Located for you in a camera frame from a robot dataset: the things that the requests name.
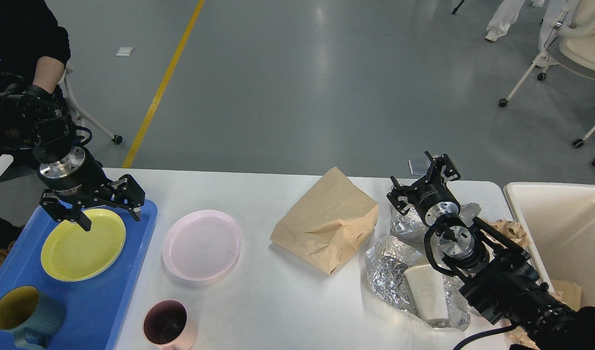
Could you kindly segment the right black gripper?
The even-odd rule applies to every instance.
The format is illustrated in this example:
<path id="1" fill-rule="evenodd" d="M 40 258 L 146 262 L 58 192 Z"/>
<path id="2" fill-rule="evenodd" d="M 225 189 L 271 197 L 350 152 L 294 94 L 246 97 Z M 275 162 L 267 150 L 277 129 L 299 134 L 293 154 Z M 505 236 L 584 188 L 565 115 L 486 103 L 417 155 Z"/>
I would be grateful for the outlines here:
<path id="1" fill-rule="evenodd" d="M 404 185 L 390 177 L 392 188 L 386 197 L 400 215 L 407 215 L 414 207 L 423 223 L 432 226 L 445 214 L 459 215 L 460 204 L 446 183 L 460 180 L 461 175 L 447 154 L 434 157 L 429 151 L 424 153 L 431 162 L 424 181 Z"/>

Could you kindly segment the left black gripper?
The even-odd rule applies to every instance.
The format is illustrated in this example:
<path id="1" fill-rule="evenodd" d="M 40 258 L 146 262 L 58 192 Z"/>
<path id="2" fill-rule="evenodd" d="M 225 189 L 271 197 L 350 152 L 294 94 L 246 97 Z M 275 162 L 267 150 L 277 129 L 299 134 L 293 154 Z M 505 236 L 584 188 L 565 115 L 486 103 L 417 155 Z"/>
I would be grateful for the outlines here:
<path id="1" fill-rule="evenodd" d="M 70 221 L 89 232 L 92 221 L 82 211 L 83 202 L 101 186 L 105 205 L 126 209 L 136 222 L 140 221 L 140 209 L 145 202 L 142 187 L 129 174 L 109 182 L 102 166 L 85 147 L 74 146 L 60 161 L 40 164 L 38 177 L 51 189 L 43 191 L 39 204 L 53 221 Z M 60 199 L 71 204 L 71 208 Z"/>

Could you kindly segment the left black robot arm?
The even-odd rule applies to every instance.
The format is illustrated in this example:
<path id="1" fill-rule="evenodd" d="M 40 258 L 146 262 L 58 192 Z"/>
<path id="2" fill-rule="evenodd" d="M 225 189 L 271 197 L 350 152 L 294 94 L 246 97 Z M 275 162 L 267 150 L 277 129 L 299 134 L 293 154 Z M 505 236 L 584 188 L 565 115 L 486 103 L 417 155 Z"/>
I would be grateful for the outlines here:
<path id="1" fill-rule="evenodd" d="M 117 181 L 106 177 L 79 129 L 38 86 L 13 84 L 0 93 L 0 150 L 31 149 L 40 163 L 37 175 L 47 186 L 39 203 L 54 221 L 89 231 L 87 212 L 100 206 L 124 209 L 140 221 L 144 190 L 132 175 Z"/>

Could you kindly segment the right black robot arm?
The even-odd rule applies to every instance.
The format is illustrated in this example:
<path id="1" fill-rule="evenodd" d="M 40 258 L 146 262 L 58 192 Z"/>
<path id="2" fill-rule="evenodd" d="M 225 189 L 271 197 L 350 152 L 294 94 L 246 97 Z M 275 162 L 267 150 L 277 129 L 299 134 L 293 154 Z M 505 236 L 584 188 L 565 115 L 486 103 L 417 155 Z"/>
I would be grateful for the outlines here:
<path id="1" fill-rule="evenodd" d="M 446 154 L 426 156 L 429 168 L 413 184 L 391 177 L 389 202 L 401 215 L 416 209 L 428 228 L 423 244 L 433 269 L 459 277 L 462 296 L 491 324 L 509 320 L 509 326 L 466 337 L 455 348 L 520 327 L 541 350 L 595 350 L 595 307 L 575 311 L 557 301 L 548 283 L 539 283 L 527 251 L 479 217 L 465 224 L 447 188 L 460 179 L 455 164 Z"/>

